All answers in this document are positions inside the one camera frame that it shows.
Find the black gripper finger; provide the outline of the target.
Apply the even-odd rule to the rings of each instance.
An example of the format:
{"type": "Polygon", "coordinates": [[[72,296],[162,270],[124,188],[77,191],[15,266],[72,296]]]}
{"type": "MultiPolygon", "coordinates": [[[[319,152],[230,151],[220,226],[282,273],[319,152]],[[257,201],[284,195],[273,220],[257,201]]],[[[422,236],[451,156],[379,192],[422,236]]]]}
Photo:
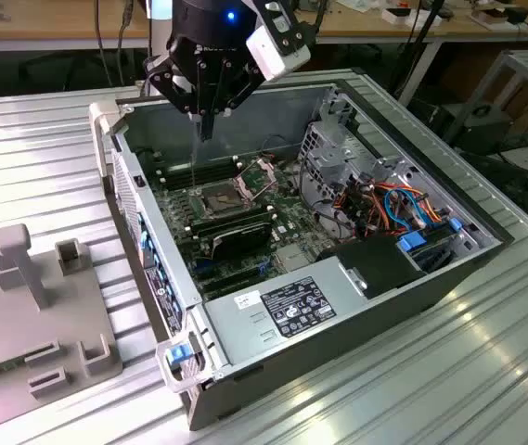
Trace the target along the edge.
{"type": "Polygon", "coordinates": [[[209,102],[203,116],[203,140],[212,138],[215,118],[228,109],[241,105],[264,81],[255,63],[223,63],[217,82],[212,85],[209,102]]]}
{"type": "Polygon", "coordinates": [[[199,140],[208,139],[208,112],[199,108],[197,88],[168,56],[152,56],[144,61],[148,85],[163,95],[195,124],[199,140]]]}

